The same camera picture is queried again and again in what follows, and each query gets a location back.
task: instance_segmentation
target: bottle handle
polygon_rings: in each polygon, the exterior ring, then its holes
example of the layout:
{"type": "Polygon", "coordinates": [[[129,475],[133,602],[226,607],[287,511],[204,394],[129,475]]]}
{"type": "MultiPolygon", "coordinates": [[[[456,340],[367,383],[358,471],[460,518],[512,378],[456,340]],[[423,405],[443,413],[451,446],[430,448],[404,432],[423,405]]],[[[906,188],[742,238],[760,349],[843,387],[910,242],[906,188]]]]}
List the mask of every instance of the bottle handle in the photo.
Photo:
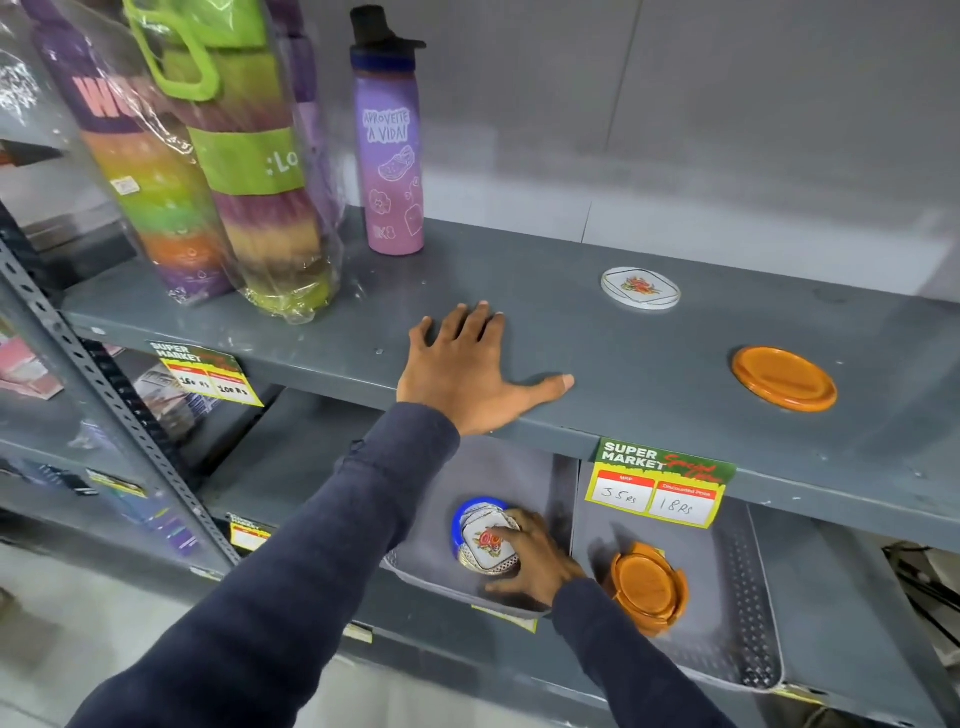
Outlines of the bottle handle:
{"type": "Polygon", "coordinates": [[[161,91],[172,98],[193,102],[210,101],[220,93],[220,74],[213,64],[209,51],[196,39],[188,22],[169,10],[142,10],[134,4],[134,0],[123,0],[123,5],[127,12],[127,18],[130,20],[133,38],[136,40],[136,44],[140,46],[140,53],[147,62],[150,73],[161,91]],[[143,33],[142,25],[145,23],[165,25],[182,38],[191,60],[197,64],[197,69],[200,71],[199,81],[174,81],[163,74],[163,70],[156,62],[156,56],[147,42],[147,37],[143,33]]]}

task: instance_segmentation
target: cable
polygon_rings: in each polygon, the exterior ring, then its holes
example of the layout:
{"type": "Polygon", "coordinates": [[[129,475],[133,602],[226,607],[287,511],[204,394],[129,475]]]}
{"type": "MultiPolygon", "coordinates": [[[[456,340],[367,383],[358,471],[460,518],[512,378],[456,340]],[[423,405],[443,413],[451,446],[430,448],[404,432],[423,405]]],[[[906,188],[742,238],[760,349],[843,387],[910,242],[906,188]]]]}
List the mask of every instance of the cable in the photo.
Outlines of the cable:
{"type": "Polygon", "coordinates": [[[932,624],[932,625],[934,626],[934,628],[935,628],[940,634],[942,634],[944,637],[946,637],[948,640],[950,640],[950,641],[953,643],[953,646],[960,648],[960,640],[957,640],[957,639],[953,636],[953,634],[952,634],[951,632],[949,632],[949,631],[947,630],[947,628],[946,628],[943,624],[941,624],[939,621],[937,621],[936,619],[934,619],[933,616],[932,616],[929,612],[927,612],[926,609],[924,609],[922,606],[920,606],[920,604],[917,603],[917,600],[916,600],[916,599],[914,599],[914,598],[913,598],[912,596],[910,596],[910,595],[907,595],[907,598],[910,600],[911,606],[913,606],[913,608],[917,611],[917,613],[918,613],[921,617],[923,617],[923,618],[926,619],[928,622],[930,622],[930,624],[932,624]]]}

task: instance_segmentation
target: barcode sticker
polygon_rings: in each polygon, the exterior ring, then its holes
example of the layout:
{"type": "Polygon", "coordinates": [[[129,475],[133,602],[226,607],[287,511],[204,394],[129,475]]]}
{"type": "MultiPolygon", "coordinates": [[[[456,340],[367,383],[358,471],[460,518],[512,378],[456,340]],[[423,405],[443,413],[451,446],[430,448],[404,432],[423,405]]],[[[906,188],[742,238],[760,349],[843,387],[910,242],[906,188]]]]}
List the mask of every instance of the barcode sticker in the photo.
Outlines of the barcode sticker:
{"type": "Polygon", "coordinates": [[[140,191],[140,185],[136,183],[133,177],[129,176],[110,180],[110,184],[113,185],[113,189],[117,191],[120,197],[126,197],[140,191]]]}

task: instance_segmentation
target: white coaster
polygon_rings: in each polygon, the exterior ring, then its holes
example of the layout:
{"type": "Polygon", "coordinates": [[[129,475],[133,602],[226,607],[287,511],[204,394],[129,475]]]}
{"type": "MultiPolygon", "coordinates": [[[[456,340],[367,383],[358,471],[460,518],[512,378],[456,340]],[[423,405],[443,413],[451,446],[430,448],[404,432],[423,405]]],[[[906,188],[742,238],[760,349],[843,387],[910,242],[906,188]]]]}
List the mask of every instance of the white coaster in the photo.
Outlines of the white coaster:
{"type": "Polygon", "coordinates": [[[673,281],[643,268],[611,268],[600,285],[612,299],[633,308],[663,311],[680,300],[673,281]]]}

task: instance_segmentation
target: left hand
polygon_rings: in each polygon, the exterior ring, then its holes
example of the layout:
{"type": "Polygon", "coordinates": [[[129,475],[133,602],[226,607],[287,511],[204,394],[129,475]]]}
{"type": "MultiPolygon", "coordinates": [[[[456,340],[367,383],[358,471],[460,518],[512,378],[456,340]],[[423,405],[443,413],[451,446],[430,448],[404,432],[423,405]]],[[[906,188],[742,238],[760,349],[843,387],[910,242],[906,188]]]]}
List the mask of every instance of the left hand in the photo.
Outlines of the left hand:
{"type": "Polygon", "coordinates": [[[573,375],[549,376],[530,387],[503,380],[500,357],[506,319],[502,313],[489,317],[486,301],[469,315],[461,303],[444,319],[433,346],[426,343],[433,323],[429,317],[411,328],[410,356],[396,386],[396,401],[433,407],[461,435],[480,435],[565,395],[573,386],[573,375]]]}

